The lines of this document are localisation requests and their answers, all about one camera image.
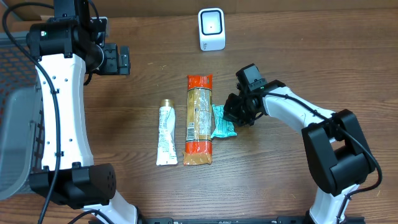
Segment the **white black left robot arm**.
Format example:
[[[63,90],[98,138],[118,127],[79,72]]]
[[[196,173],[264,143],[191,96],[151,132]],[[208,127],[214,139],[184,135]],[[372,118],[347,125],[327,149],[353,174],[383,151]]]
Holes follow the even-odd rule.
[[[86,133],[85,75],[129,74],[129,49],[106,43],[107,33],[106,17],[54,17],[31,26],[27,45],[40,80],[45,142],[42,169],[29,183],[48,202],[105,223],[137,223],[137,208],[117,191],[112,165],[94,163]]]

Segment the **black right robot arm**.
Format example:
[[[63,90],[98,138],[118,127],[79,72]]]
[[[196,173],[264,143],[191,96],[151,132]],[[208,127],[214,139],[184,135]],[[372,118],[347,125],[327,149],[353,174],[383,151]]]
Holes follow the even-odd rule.
[[[362,189],[360,184],[374,170],[381,170],[355,115],[311,104],[278,80],[240,82],[237,88],[239,94],[230,94],[224,105],[226,120],[251,126],[268,115],[302,135],[308,168],[318,189],[301,222],[347,223],[348,202],[353,195],[374,189]]]

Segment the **teal snack bar wrapper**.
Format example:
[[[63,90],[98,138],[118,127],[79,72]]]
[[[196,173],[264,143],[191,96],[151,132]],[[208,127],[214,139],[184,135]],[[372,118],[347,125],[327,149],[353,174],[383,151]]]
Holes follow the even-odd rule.
[[[234,124],[223,118],[224,106],[212,105],[212,108],[215,119],[215,129],[211,134],[211,138],[229,138],[237,136],[237,133],[234,131]]]

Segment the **orange pasta package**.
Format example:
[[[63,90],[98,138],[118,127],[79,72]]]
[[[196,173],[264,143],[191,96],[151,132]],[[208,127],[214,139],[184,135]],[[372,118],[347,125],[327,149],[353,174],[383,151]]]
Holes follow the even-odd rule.
[[[211,164],[213,76],[189,75],[187,78],[187,122],[183,164]]]

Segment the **white tube gold cap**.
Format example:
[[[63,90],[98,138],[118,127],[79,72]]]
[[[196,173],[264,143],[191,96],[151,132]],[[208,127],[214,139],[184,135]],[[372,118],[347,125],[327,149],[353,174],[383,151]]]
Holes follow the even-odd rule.
[[[162,100],[159,108],[157,166],[178,164],[175,148],[175,119],[174,101],[170,99]]]

